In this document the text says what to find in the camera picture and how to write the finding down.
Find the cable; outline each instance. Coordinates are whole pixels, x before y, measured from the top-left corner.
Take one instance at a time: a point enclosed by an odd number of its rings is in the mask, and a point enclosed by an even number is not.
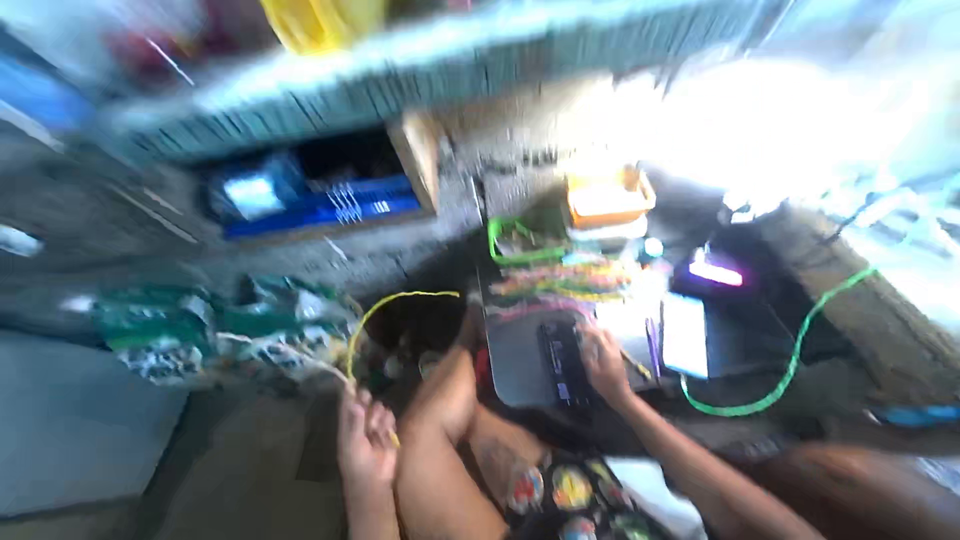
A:
[[[347,360],[344,365],[344,372],[346,373],[348,380],[355,380],[353,377],[353,356],[356,353],[357,337],[360,336],[360,331],[362,331],[364,325],[367,324],[367,320],[370,319],[371,315],[373,315],[378,309],[383,307],[384,304],[403,296],[454,296],[459,298],[460,293],[449,290],[443,292],[423,292],[414,290],[410,292],[397,292],[378,300],[377,303],[368,309],[367,312],[363,314],[363,317],[360,318],[360,323],[357,324],[357,329],[353,331],[353,335],[350,336],[350,340],[347,342]]]
[[[819,313],[827,304],[827,302],[829,302],[834,296],[866,280],[872,276],[874,272],[876,272],[876,268],[871,266],[865,270],[861,270],[856,274],[853,274],[844,282],[825,292],[824,295],[820,297],[820,300],[813,305],[813,308],[806,314],[804,322],[800,325],[800,331],[797,332],[797,341],[793,345],[793,354],[790,355],[790,363],[787,365],[786,373],[783,374],[783,378],[780,379],[780,382],[777,383],[777,386],[775,386],[769,394],[758,401],[746,405],[707,405],[705,403],[698,402],[692,396],[690,396],[690,391],[686,386],[686,375],[681,373],[680,388],[684,391],[686,400],[693,405],[693,408],[714,416],[747,416],[748,414],[756,414],[761,410],[766,410],[769,408],[770,405],[776,403],[777,400],[783,396],[783,393],[786,392],[787,386],[789,386],[790,382],[793,380],[794,374],[797,373],[797,366],[800,363],[800,350],[803,347],[804,337],[806,336],[806,331],[810,328],[810,323],[813,321],[813,317],[815,317],[817,313]]]

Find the green wire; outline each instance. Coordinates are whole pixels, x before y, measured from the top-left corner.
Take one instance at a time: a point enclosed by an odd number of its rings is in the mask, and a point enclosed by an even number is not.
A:
[[[755,414],[761,410],[769,408],[770,405],[776,403],[777,400],[783,396],[783,393],[786,392],[787,386],[789,386],[790,382],[793,380],[794,374],[797,373],[797,365],[800,363],[800,349],[804,344],[804,337],[806,336],[806,331],[810,328],[810,323],[813,321],[813,317],[822,311],[827,302],[829,302],[834,296],[866,280],[868,277],[874,274],[874,272],[876,272],[876,268],[873,266],[867,268],[866,270],[861,270],[847,278],[844,282],[840,283],[836,287],[825,292],[824,295],[820,297],[820,300],[813,305],[813,308],[806,315],[804,323],[800,325],[800,331],[797,332],[797,341],[793,345],[793,354],[790,355],[790,363],[787,365],[786,373],[783,374],[783,378],[780,379],[780,382],[777,383],[777,386],[775,386],[769,394],[761,398],[759,401],[751,404],[736,406],[713,406],[698,402],[692,396],[690,396],[690,391],[686,387],[686,375],[680,374],[680,388],[683,389],[686,400],[693,405],[693,408],[714,416],[746,416],[748,414]]]

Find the orange container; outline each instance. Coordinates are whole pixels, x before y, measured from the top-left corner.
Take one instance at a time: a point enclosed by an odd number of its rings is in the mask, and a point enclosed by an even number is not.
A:
[[[636,221],[657,203],[647,175],[634,167],[608,174],[567,175],[566,203],[574,229]]]

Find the blue object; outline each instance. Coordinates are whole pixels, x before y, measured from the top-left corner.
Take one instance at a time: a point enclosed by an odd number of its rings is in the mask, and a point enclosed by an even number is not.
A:
[[[338,184],[325,193],[306,195],[283,213],[227,225],[225,237],[239,238],[334,223],[346,225],[418,209],[420,201],[406,175],[354,180]]]
[[[926,407],[889,407],[871,409],[879,422],[907,428],[928,428],[953,424],[960,420],[960,406],[934,405]]]
[[[93,107],[73,86],[15,58],[0,55],[0,101],[53,132],[75,130]]]

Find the electronic device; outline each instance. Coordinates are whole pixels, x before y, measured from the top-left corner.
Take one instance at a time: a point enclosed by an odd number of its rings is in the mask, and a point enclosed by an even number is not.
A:
[[[591,389],[580,358],[580,337],[568,320],[547,320],[538,328],[540,354],[549,365],[560,402],[589,407]]]
[[[793,352],[793,335],[754,295],[698,299],[669,293],[660,320],[663,366],[691,377],[782,371]]]

